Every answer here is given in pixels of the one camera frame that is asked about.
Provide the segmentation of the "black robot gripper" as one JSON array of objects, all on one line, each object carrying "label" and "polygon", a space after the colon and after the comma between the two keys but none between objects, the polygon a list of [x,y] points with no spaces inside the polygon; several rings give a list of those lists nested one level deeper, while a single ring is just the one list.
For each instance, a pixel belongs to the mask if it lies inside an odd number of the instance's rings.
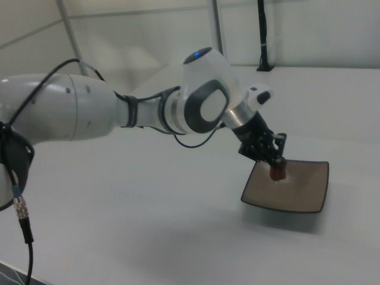
[{"label": "black robot gripper", "polygon": [[283,157],[283,151],[287,134],[273,133],[259,112],[246,124],[232,131],[241,142],[239,154],[256,162],[270,164],[271,175],[279,175],[281,170],[286,170],[287,160]]}]

